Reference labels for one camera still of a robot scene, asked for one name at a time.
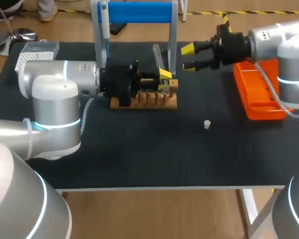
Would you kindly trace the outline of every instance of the cable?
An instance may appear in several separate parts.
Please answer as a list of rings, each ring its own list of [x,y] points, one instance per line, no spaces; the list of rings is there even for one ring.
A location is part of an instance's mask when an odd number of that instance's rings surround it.
[[[83,116],[82,116],[82,123],[81,123],[81,135],[83,134],[83,131],[84,131],[84,126],[85,126],[85,120],[86,120],[86,114],[88,112],[88,109],[89,109],[89,106],[91,104],[91,102],[94,100],[94,98],[90,98],[85,107],[84,107],[84,110],[83,110]]]
[[[263,71],[263,69],[260,67],[260,65],[258,65],[258,63],[254,63],[254,65],[256,66],[256,68],[260,71],[260,73],[262,74],[262,76],[264,77],[272,95],[274,96],[275,100],[277,101],[278,105],[281,107],[281,109],[283,109],[284,112],[286,112],[287,115],[289,115],[290,117],[293,118],[298,118],[299,119],[299,115],[293,114],[290,111],[288,111],[288,109],[284,106],[284,104],[282,103],[282,101],[279,99],[279,96],[277,95],[273,85],[271,84],[271,81],[269,80],[268,76],[266,75],[266,73]]]

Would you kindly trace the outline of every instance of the wooden floor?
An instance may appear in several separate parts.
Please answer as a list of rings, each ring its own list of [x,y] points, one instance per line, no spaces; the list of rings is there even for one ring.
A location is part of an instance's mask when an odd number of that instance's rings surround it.
[[[60,8],[89,10],[82,3],[60,3]],[[35,7],[27,0],[25,7]],[[204,10],[299,10],[299,0],[189,0],[189,11]],[[13,27],[35,30],[40,39],[93,41],[89,16],[59,13],[51,23],[40,23],[35,13],[16,17]],[[299,19],[299,15],[230,15],[234,31],[275,22]],[[178,41],[209,39],[222,18],[215,15],[189,15],[179,22]],[[4,31],[0,23],[0,32]],[[167,41],[168,25],[129,24],[111,41]],[[0,71],[6,58],[0,56]],[[255,190],[260,210],[270,190]],[[246,230],[235,190],[129,191],[68,193],[73,216],[72,239],[244,239]]]

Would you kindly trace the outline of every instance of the wooden slot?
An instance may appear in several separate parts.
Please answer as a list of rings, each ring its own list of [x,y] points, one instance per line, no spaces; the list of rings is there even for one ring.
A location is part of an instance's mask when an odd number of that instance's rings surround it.
[[[135,98],[131,98],[129,107],[120,107],[119,99],[112,97],[111,109],[176,109],[178,80],[170,80],[169,88],[169,96],[157,92],[138,92]]]

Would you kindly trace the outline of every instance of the orange plastic tray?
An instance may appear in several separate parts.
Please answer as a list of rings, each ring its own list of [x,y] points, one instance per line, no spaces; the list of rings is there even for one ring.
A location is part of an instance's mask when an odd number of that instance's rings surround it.
[[[270,60],[260,62],[264,72],[270,79],[279,95],[278,62]],[[234,65],[234,75],[247,117],[251,120],[282,120],[286,113],[281,110],[272,97],[271,92],[261,73],[251,62]]]

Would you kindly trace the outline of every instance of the black tabletop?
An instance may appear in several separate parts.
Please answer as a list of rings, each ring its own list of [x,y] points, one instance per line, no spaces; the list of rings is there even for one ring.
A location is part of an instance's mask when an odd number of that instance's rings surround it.
[[[182,45],[178,109],[111,110],[110,100],[98,97],[77,152],[28,164],[59,189],[287,184],[299,170],[299,119],[249,120],[232,66],[182,71]],[[14,72],[22,48],[13,47],[0,75],[0,119],[33,120],[31,100],[22,97]],[[161,50],[164,55],[166,44]],[[139,59],[143,70],[155,66],[152,43],[111,43],[110,54],[114,64]],[[94,44],[60,43],[57,59],[95,60]],[[211,121],[210,129],[204,120]]]

